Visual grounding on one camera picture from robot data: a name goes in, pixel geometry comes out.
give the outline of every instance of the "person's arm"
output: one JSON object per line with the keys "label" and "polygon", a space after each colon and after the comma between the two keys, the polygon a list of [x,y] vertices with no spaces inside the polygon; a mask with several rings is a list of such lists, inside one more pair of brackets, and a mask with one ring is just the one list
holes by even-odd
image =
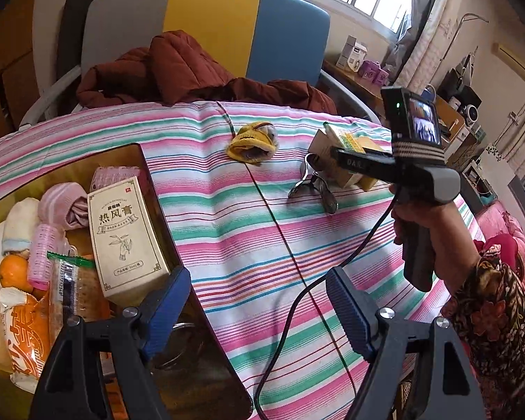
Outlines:
{"label": "person's arm", "polygon": [[401,219],[430,229],[435,272],[452,297],[442,309],[468,348],[486,407],[510,418],[525,397],[525,288],[500,262],[499,245],[479,254],[457,207],[409,203],[395,206],[395,243]]}

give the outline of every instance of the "air conditioner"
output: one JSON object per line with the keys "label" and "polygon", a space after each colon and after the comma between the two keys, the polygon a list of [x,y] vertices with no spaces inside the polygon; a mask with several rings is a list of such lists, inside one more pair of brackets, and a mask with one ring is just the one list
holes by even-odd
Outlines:
{"label": "air conditioner", "polygon": [[525,81],[525,63],[510,49],[500,43],[495,42],[492,46],[492,53],[507,64],[519,77]]}

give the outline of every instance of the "pink blanket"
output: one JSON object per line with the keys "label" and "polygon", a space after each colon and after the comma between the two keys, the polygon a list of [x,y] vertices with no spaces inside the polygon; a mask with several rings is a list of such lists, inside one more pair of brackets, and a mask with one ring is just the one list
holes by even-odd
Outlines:
{"label": "pink blanket", "polygon": [[525,267],[525,234],[519,222],[505,210],[499,200],[486,208],[476,217],[486,239],[500,233],[509,233],[517,242],[519,256]]}

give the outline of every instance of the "device screen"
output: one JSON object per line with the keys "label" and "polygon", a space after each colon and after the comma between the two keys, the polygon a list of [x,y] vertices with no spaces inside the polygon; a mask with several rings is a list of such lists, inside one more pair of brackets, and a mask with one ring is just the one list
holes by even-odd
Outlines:
{"label": "device screen", "polygon": [[411,97],[409,98],[409,110],[414,127],[414,138],[439,145],[440,130],[432,106]]}

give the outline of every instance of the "blue gripper pad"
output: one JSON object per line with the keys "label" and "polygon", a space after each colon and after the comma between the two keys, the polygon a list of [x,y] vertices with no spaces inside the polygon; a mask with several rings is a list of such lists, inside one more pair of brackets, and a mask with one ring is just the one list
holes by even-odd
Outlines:
{"label": "blue gripper pad", "polygon": [[185,306],[191,291],[191,275],[184,267],[177,267],[171,272],[164,292],[151,294],[144,299],[141,307],[150,310],[146,343],[142,348],[144,357],[150,360],[161,352],[167,343],[173,326],[177,323],[179,314]]}
{"label": "blue gripper pad", "polygon": [[378,332],[375,313],[376,303],[363,290],[354,288],[342,267],[334,267],[326,275],[326,290],[340,324],[350,341],[352,350],[364,360],[374,359],[376,350],[372,345]]}

